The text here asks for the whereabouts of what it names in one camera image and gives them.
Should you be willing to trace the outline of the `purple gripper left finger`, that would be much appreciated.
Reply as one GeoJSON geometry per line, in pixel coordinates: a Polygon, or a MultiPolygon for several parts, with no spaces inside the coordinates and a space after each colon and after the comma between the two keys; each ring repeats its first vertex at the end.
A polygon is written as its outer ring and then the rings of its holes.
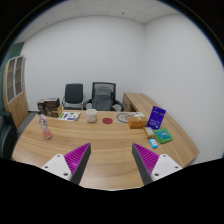
{"type": "Polygon", "coordinates": [[[56,154],[42,169],[79,185],[90,154],[91,144],[87,143],[66,155],[56,154]]]}

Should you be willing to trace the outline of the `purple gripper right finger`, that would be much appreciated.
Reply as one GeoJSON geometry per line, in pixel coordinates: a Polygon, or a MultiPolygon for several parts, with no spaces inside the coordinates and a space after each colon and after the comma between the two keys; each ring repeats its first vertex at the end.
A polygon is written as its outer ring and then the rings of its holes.
{"type": "Polygon", "coordinates": [[[136,143],[132,144],[132,154],[144,185],[148,185],[182,169],[167,154],[158,155],[136,143]]]}

